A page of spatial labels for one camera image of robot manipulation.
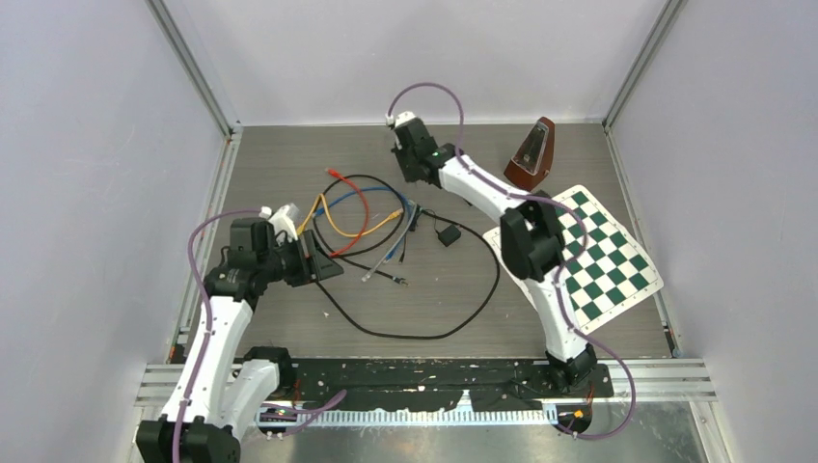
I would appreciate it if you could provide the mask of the black power adapter with cord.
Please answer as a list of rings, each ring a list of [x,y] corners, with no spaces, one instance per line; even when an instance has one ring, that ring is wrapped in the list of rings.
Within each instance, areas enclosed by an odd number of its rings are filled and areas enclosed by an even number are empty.
[[[426,212],[422,207],[419,207],[415,216],[413,217],[410,225],[409,231],[414,232],[418,227],[418,222],[420,221],[421,217],[426,215]],[[449,247],[451,244],[456,242],[462,235],[461,230],[454,224],[449,224],[441,231],[438,231],[436,225],[434,223],[433,230],[435,230],[437,234],[438,241],[444,246]]]

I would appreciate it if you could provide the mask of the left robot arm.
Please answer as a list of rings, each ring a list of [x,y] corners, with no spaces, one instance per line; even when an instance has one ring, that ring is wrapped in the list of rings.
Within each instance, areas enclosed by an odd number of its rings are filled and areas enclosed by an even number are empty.
[[[267,287],[306,286],[342,267],[311,231],[297,234],[284,210],[233,215],[229,244],[206,275],[196,273],[202,308],[177,384],[158,418],[140,422],[136,447],[146,462],[237,462],[263,402],[288,397],[296,372],[283,347],[253,347],[236,377],[236,349]]]

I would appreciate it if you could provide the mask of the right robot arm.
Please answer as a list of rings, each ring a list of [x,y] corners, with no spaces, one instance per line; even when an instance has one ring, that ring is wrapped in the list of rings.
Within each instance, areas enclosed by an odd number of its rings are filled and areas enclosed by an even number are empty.
[[[550,382],[560,394],[576,395],[588,384],[597,357],[571,307],[558,203],[499,180],[451,144],[438,145],[415,116],[388,127],[406,181],[455,194],[498,224],[504,267],[527,288],[543,328]]]

